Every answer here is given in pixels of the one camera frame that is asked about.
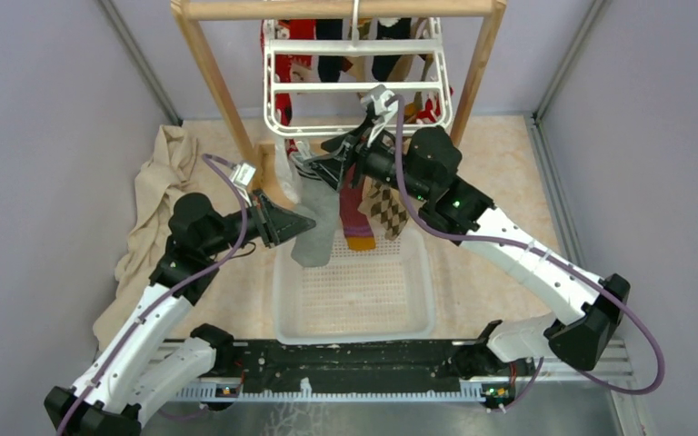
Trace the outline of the grey striped sock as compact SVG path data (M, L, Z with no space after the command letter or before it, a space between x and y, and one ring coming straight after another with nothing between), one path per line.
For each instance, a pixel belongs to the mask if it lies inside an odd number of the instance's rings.
M315 173L296 167L302 180L295 211L315 221L315 227L295 238L291 257L304 268L326 266L331 258L339 221L339 194Z

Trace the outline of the brown argyle sock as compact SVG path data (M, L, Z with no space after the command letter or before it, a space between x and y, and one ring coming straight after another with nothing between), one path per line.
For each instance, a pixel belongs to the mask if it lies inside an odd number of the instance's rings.
M384 230L384 238L396 240L408 223L408 212L393 189L378 181L368 181L359 211L369 220L375 220Z

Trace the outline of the white plastic clip hanger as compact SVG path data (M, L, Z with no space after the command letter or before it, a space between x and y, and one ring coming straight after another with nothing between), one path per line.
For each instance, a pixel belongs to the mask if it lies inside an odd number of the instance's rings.
M442 96L443 115L434 125L449 127L454 121L453 89L449 83L444 56L443 26L438 17L412 18L410 36L405 40L381 40L376 37L377 18L315 20L314 40L276 40L265 38L266 54L311 55L312 78L303 83L279 83L272 78L274 68L264 68L264 92L271 98L276 94L314 94L326 99L361 99L379 84L404 95L407 104L415 91L439 92ZM371 69L377 55L417 55L431 53L434 62L426 81L399 81L395 70L385 82L376 81ZM287 138L333 136L351 130L349 124L296 124L281 125L274 115L274 105L264 104L264 123L276 135ZM407 123L405 131L411 134L420 124Z

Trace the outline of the maroon purple sock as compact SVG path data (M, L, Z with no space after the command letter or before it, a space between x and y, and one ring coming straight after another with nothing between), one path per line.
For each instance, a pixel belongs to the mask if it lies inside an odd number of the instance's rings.
M361 185L352 186L353 177L354 167L352 166L339 192L339 216L344 238L350 250L372 251L376 247L373 230L366 215L359 211L363 200L363 188Z

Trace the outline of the white perforated plastic basket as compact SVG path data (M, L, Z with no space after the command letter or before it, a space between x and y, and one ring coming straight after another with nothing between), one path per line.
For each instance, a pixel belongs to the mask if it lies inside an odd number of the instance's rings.
M327 265L300 266L294 245L276 251L272 285L276 339L321 345L426 339L436 324L430 260L423 236L407 227L372 251L348 248L334 236Z

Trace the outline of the wooden hanger rack frame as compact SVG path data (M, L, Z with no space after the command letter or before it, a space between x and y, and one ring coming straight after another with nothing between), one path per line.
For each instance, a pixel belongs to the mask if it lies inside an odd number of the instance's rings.
M494 42L503 21L504 1L173 1L172 14L201 72L209 92L244 160L258 172L251 189L261 188L285 207L293 206L274 171L270 143L253 144L226 85L223 74L205 37L203 21L263 21L267 19L338 19L472 17L482 18L479 35L464 80L463 91L454 105L454 121L447 127L454 144L459 144L482 82Z

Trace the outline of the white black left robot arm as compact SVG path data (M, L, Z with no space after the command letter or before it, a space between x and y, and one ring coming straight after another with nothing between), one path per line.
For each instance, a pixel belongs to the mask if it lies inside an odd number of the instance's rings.
M236 363L234 336L210 324L149 365L166 336L196 306L221 264L245 243L275 247L316 226L262 191L223 216L202 193L183 195L168 222L165 254L112 342L71 387L54 387L44 405L59 435L138 435L159 410L202 375L223 376Z

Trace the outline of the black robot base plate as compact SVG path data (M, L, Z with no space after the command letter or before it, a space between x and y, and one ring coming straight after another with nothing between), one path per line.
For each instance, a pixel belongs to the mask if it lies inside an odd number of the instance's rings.
M319 393L457 391L460 382L496 377L513 382L536 366L500 362L480 341L406 340L285 345L275 340L236 342L207 372L255 393L297 391L303 379Z

